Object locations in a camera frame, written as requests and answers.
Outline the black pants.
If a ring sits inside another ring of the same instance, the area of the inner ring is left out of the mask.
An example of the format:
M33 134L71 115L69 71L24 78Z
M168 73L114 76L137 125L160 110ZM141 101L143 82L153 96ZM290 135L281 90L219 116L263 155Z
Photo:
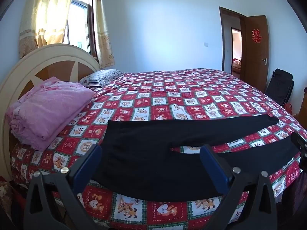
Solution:
M209 121L109 121L92 180L117 194L147 201L217 197L199 154L176 149L218 146L277 124L278 119L267 114Z

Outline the black folding chair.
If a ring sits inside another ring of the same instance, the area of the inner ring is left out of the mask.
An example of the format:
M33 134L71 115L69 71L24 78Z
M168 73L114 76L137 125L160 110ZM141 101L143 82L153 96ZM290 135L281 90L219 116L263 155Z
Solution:
M284 106L289 101L293 87L293 75L284 70L276 69L265 94L280 106Z

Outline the pink folded blanket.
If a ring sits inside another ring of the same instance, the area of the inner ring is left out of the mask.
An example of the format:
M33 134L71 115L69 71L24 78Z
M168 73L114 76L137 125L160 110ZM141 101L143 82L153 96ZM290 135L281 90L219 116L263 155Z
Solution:
M51 77L7 109L11 133L22 144L44 151L93 96L94 92L80 83Z

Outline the brown wooden door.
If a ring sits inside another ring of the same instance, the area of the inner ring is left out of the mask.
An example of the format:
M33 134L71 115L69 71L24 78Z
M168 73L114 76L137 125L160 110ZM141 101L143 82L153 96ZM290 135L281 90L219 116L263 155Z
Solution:
M261 92L265 92L268 57L269 57L269 34L267 18L265 15L250 16L245 18L246 25L246 64L245 81ZM254 43L252 40L252 30L259 29L262 40ZM262 59L267 58L267 65Z

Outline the red paper door decoration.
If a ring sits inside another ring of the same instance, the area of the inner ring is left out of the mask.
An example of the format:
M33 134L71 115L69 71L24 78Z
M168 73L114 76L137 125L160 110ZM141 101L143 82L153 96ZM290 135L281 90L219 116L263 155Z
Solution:
M262 36L260 35L259 29L253 29L252 31L252 40L254 43L260 43L262 40Z

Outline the striped pillow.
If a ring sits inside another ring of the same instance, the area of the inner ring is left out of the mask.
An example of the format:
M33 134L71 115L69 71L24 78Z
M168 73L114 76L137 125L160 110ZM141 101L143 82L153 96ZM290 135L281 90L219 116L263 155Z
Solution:
M124 74L116 69L100 70L82 78L79 83L87 88L104 87Z

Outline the cream wooden headboard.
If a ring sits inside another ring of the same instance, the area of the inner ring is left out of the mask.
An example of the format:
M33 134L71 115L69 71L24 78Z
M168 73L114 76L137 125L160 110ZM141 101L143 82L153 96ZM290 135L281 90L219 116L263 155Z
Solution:
M47 45L19 60L1 83L1 177L12 180L10 154L14 142L9 136L10 129L5 117L7 108L50 77L77 82L98 70L99 64L94 57L68 44Z

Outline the red patchwork bed cover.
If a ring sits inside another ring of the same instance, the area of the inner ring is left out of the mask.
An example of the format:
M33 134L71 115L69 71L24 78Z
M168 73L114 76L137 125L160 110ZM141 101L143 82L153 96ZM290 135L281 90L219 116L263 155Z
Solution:
M165 119L211 120L272 114L278 124L215 147L236 152L281 140L303 127L280 105L234 76L211 69L128 73L103 88L55 138L46 151L17 144L12 151L14 180L28 185L35 171L53 173L72 165L100 143L107 122ZM118 229L202 229L221 197L189 202L147 202L113 193L90 182L80 201L95 223Z

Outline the yellow curtain right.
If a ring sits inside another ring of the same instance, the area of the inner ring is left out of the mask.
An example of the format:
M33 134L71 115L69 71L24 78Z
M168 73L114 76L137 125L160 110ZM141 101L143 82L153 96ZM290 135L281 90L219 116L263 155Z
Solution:
M115 65L115 61L102 0L93 0L93 18L97 58L100 68L105 69Z

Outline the yellow curtain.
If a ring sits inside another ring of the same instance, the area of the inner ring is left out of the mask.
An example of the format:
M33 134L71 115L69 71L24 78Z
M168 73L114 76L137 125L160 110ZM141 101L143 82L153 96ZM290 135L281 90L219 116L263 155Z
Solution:
M19 58L64 41L72 0L26 0L19 30Z
M100 68L105 69L115 65L115 61L102 0L93 0L93 18L97 58Z

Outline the window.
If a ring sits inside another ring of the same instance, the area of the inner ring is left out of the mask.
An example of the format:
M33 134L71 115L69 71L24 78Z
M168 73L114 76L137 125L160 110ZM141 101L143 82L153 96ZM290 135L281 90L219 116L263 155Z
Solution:
M91 0L71 0L63 41L89 54L93 53L91 4Z

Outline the yellow curtain left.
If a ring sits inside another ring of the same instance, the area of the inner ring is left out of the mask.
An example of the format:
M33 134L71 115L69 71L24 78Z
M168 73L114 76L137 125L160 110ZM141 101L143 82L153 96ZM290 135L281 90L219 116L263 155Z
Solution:
M19 30L19 58L64 41L72 0L26 0Z

